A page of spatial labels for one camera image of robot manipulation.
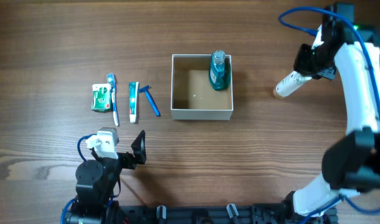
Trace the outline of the teal mouthwash bottle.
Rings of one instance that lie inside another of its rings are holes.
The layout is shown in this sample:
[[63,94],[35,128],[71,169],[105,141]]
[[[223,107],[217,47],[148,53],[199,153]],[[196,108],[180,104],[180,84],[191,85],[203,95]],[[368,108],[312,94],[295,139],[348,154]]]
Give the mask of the teal mouthwash bottle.
[[229,64],[226,64],[226,54],[223,50],[217,50],[211,55],[209,69],[209,83],[215,91],[225,90],[230,82]]

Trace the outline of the Colgate toothpaste tube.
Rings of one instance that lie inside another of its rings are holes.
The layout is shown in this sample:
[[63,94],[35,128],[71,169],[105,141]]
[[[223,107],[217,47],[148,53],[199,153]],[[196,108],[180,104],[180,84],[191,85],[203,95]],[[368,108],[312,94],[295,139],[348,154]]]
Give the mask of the Colgate toothpaste tube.
[[128,85],[129,90],[129,106],[130,106],[130,123],[138,122],[138,90],[139,82],[130,82]]

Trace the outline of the white cardboard box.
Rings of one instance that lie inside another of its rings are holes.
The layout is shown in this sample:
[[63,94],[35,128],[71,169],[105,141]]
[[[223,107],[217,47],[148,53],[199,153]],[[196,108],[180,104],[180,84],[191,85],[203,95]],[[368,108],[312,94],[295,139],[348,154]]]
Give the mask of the white cardboard box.
[[211,56],[173,54],[171,116],[174,120],[229,120],[234,111],[233,83],[215,90],[209,83]]

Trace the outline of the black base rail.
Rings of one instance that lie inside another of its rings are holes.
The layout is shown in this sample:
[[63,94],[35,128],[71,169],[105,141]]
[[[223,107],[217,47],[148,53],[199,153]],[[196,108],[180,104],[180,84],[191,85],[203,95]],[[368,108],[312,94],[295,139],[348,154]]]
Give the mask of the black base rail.
[[247,206],[236,206],[231,212],[229,207],[146,207],[122,206],[125,223],[338,223],[335,207],[327,209],[321,216],[306,218],[297,215],[289,206],[282,203],[255,203]]

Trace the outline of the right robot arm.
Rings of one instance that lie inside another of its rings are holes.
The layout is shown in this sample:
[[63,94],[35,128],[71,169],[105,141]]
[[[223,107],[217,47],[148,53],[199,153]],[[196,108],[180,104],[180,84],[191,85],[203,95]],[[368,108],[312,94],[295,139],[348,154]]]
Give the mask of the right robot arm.
[[344,198],[380,189],[380,48],[372,27],[358,42],[339,21],[322,24],[312,45],[303,44],[293,71],[274,89],[287,97],[312,79],[339,73],[346,103],[343,139],[324,154],[321,173],[290,194],[293,213],[320,217]]

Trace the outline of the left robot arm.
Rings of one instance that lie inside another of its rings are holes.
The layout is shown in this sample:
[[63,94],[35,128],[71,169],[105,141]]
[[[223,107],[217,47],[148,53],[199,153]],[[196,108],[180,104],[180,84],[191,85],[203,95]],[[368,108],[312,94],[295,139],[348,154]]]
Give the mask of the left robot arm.
[[77,150],[83,162],[77,167],[77,195],[62,210],[64,223],[129,223],[120,208],[114,188],[121,190],[120,174],[123,169],[136,169],[146,163],[145,131],[142,130],[131,144],[133,150],[116,152],[119,142],[115,128],[102,128],[78,140]]

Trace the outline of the blue white toothbrush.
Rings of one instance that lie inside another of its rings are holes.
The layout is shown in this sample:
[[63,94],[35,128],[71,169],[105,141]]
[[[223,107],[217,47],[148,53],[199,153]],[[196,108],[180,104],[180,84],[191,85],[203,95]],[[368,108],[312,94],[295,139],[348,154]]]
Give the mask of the blue white toothbrush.
[[107,82],[112,86],[111,98],[112,98],[112,108],[113,108],[113,119],[115,126],[119,126],[119,117],[116,107],[116,80],[113,73],[107,75]]

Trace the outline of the green Dettol soap bar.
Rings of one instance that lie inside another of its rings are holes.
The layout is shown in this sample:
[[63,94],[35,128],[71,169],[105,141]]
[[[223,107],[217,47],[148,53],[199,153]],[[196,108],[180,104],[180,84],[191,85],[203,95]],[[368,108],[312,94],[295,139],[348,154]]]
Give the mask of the green Dettol soap bar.
[[92,111],[108,112],[112,110],[112,86],[109,83],[92,85]]

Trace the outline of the white cream tube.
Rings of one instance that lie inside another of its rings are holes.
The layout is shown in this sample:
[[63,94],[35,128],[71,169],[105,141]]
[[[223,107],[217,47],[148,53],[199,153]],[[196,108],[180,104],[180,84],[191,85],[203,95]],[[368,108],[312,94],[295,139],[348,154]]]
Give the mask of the white cream tube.
[[280,99],[286,98],[311,79],[312,77],[304,76],[301,73],[292,71],[276,85],[273,89],[273,95]]

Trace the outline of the blue disposable razor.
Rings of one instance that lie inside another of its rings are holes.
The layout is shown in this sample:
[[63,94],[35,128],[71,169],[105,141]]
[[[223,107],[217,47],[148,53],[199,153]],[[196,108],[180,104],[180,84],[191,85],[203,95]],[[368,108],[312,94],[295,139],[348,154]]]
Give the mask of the blue disposable razor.
[[149,104],[150,104],[150,106],[152,107],[152,109],[153,109],[155,115],[156,115],[157,117],[160,117],[160,116],[161,116],[161,113],[159,112],[159,109],[158,109],[158,107],[157,107],[157,105],[156,105],[156,103],[155,103],[153,97],[151,96],[150,89],[151,89],[151,87],[150,87],[149,85],[146,85],[146,86],[140,88],[140,89],[138,90],[138,92],[139,92],[139,93],[144,93],[144,94],[145,94],[145,96],[146,96],[147,100],[149,101]]

